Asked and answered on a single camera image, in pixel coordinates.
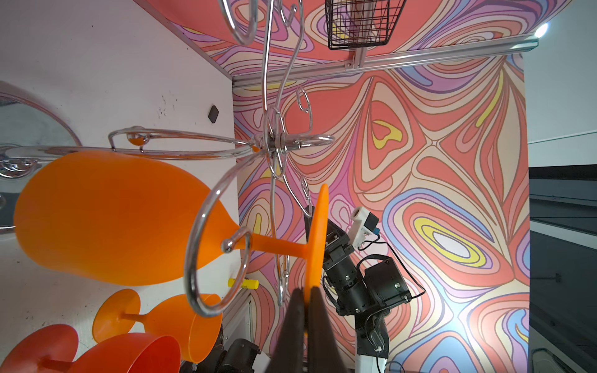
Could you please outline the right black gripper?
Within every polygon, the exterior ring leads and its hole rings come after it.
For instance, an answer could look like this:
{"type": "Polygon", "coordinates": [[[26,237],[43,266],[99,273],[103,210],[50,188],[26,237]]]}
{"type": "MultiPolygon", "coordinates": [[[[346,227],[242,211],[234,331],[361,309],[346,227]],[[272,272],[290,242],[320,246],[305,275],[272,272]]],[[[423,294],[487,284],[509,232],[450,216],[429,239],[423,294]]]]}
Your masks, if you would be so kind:
{"type": "Polygon", "coordinates": [[[354,298],[358,292],[359,276],[356,265],[351,259],[354,247],[349,242],[346,231],[327,220],[323,272],[330,288],[334,289],[338,298],[354,298]]]}

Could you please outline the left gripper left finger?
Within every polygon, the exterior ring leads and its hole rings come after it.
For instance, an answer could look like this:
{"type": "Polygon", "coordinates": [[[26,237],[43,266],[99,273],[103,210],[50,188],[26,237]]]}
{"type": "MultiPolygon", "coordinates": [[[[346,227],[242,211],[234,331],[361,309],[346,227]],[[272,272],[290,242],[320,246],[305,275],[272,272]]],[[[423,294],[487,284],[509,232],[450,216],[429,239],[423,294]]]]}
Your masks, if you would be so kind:
{"type": "Polygon", "coordinates": [[[302,289],[292,292],[290,302],[278,337],[278,344],[266,368],[270,373],[303,371],[303,343],[306,325],[306,307],[302,289]]]}

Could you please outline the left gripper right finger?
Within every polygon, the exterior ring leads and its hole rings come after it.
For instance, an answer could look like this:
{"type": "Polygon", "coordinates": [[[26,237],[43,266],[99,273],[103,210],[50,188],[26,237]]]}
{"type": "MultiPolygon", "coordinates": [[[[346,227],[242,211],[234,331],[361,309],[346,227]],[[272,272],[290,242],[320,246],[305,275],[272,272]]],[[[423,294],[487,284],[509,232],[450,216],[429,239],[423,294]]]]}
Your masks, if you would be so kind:
{"type": "Polygon", "coordinates": [[[321,290],[313,288],[309,300],[309,371],[347,372],[337,348],[321,290]]]}

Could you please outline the orange wine glass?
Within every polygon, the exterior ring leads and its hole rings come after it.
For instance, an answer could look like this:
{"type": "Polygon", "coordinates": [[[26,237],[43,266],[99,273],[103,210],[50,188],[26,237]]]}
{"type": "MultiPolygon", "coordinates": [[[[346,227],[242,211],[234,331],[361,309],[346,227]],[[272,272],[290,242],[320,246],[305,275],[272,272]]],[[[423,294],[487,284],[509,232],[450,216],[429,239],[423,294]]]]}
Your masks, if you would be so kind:
{"type": "Polygon", "coordinates": [[[191,308],[186,295],[161,302],[142,315],[141,298],[132,289],[114,293],[99,308],[93,321],[93,339],[104,342],[131,331],[141,323],[148,334],[174,337],[185,361],[201,363],[216,345],[222,328],[222,316],[205,318],[191,308]]]}
{"type": "Polygon", "coordinates": [[[169,163],[116,152],[63,156],[36,173],[17,199],[14,223],[21,249],[36,264],[122,286],[182,279],[191,309],[221,315],[239,293],[247,267],[217,304],[203,300],[197,272],[236,250],[306,261],[304,301],[320,286],[329,188],[322,186],[305,244],[253,233],[238,225],[220,199],[236,178],[230,169],[207,187],[169,163]]]}

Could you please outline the red plastic wine glass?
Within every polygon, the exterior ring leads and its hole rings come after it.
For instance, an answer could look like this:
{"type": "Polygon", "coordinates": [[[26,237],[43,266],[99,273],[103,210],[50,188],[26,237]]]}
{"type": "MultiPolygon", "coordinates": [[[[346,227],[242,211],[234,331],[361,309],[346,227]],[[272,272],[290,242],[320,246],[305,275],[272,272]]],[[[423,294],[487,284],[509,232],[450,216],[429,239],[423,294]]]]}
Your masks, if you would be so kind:
{"type": "Polygon", "coordinates": [[[2,372],[178,372],[180,346],[170,336],[122,334],[76,357],[79,335],[65,324],[39,329],[1,364],[2,372]]]}

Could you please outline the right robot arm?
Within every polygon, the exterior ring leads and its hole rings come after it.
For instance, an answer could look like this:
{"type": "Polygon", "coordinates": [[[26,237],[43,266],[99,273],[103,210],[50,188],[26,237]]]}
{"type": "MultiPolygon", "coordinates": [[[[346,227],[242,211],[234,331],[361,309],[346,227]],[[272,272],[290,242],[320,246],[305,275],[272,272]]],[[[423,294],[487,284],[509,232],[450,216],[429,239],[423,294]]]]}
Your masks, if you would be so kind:
{"type": "Polygon", "coordinates": [[[395,249],[390,250],[391,256],[373,253],[354,263],[354,252],[384,241],[379,218],[366,208],[354,209],[351,221],[348,231],[328,222],[322,286],[338,315],[354,317],[354,370],[384,372],[392,363],[385,318],[392,309],[424,295],[426,289],[407,270],[395,249]]]}

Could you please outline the yellow glue stick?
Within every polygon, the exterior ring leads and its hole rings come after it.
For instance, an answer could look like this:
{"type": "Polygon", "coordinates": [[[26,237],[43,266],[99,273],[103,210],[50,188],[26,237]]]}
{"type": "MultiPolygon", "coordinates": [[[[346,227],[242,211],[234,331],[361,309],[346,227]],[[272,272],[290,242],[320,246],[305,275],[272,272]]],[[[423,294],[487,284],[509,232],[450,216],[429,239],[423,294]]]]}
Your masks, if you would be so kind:
{"type": "MultiPolygon", "coordinates": [[[[232,288],[235,284],[236,284],[236,280],[234,278],[230,278],[228,280],[228,286],[230,288],[232,288]]],[[[257,290],[259,288],[259,286],[260,286],[260,283],[258,280],[245,279],[245,280],[243,280],[243,282],[241,284],[241,289],[257,290]]]]}

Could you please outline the small black square object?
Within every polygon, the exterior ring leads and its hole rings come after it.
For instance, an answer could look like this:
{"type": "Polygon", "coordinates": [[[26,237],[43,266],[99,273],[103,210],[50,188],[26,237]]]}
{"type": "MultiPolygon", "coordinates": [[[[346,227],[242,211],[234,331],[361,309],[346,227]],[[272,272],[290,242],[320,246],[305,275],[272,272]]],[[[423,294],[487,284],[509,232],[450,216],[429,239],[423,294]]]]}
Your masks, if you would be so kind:
{"type": "Polygon", "coordinates": [[[217,119],[219,118],[220,111],[216,105],[212,105],[208,112],[208,119],[212,124],[215,124],[217,119]]]}

